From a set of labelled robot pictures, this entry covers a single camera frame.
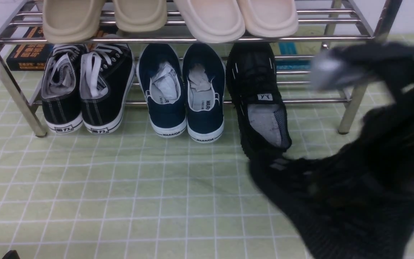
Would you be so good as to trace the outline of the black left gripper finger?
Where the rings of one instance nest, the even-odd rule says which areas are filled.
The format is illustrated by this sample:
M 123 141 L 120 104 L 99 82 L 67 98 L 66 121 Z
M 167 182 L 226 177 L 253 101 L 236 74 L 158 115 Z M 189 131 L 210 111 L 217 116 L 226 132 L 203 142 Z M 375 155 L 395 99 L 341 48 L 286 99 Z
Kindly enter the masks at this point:
M 20 259 L 20 256 L 18 251 L 10 250 L 2 257 L 2 259 Z

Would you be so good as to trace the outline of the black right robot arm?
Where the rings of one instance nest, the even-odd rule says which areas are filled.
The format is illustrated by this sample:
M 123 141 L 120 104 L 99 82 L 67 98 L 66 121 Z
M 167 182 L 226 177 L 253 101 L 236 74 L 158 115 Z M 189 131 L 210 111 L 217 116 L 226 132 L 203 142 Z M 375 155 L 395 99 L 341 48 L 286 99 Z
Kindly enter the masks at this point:
M 364 116 L 355 149 L 414 146 L 414 45 L 399 42 L 339 46 L 317 54 L 309 81 L 316 91 L 343 90 L 359 82 L 384 82 L 393 104 Z

